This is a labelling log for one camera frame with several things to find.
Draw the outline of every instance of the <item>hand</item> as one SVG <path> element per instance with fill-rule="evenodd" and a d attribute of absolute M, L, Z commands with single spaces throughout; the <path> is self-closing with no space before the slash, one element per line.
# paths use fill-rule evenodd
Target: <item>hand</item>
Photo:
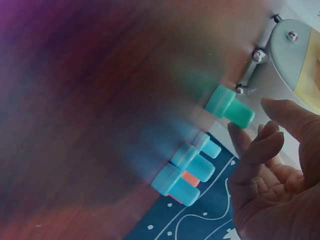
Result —
<path fill-rule="evenodd" d="M 261 104 L 273 121 L 259 126 L 255 140 L 228 126 L 240 157 L 229 179 L 236 229 L 243 240 L 319 240 L 320 116 L 289 100 Z M 278 125 L 300 142 L 302 171 L 278 156 L 284 144 Z"/>

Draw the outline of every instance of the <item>metal screw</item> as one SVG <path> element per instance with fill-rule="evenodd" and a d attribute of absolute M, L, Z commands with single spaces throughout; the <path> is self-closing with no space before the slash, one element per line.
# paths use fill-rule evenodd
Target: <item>metal screw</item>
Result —
<path fill-rule="evenodd" d="M 263 64 L 267 61 L 267 54 L 263 51 L 263 49 L 255 49 L 252 53 L 252 60 L 256 64 Z"/>
<path fill-rule="evenodd" d="M 249 87 L 240 83 L 235 87 L 235 91 L 239 95 L 247 95 L 249 92 Z"/>
<path fill-rule="evenodd" d="M 287 37 L 286 37 L 290 42 L 294 43 L 296 41 L 298 41 L 298 34 L 294 31 L 291 31 L 288 33 Z"/>
<path fill-rule="evenodd" d="M 275 14 L 272 18 L 276 24 L 280 23 L 284 19 L 280 14 Z"/>

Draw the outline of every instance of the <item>wooden surface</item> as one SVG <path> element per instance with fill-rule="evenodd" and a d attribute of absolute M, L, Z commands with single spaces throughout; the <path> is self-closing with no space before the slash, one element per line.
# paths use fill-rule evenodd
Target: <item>wooden surface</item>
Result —
<path fill-rule="evenodd" d="M 192 138 L 161 119 L 214 121 L 177 87 L 181 73 L 232 86 L 281 5 L 0 0 L 0 239 L 122 239 L 158 197 L 148 183 Z M 146 125 L 170 140 L 165 156 Z"/>

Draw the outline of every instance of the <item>teal plastic peg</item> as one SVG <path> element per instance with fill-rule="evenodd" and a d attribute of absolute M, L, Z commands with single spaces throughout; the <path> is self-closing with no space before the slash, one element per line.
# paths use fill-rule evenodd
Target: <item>teal plastic peg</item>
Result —
<path fill-rule="evenodd" d="M 201 182 L 207 182 L 216 170 L 211 162 L 199 155 L 196 147 L 186 142 L 176 151 L 170 162 L 180 170 L 188 171 Z"/>
<path fill-rule="evenodd" d="M 246 129 L 255 117 L 255 112 L 236 99 L 236 93 L 219 85 L 213 92 L 205 109 L 217 118 L 227 118 L 240 128 Z"/>
<path fill-rule="evenodd" d="M 171 195 L 186 206 L 195 203 L 200 195 L 200 190 L 192 186 L 181 175 L 183 171 L 167 163 L 157 174 L 151 186 L 160 194 Z"/>
<path fill-rule="evenodd" d="M 204 152 L 212 159 L 217 158 L 222 150 L 221 147 L 211 141 L 210 136 L 203 131 L 196 136 L 192 145 L 195 146 L 199 152 Z"/>

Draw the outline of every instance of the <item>dark blue mat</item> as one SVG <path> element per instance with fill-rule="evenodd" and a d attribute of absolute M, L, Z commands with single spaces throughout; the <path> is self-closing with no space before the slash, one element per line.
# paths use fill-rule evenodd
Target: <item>dark blue mat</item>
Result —
<path fill-rule="evenodd" d="M 238 161 L 222 147 L 210 162 L 216 167 L 212 178 L 200 183 L 200 198 L 190 207 L 161 196 L 125 240 L 240 240 L 232 221 L 228 177 Z"/>

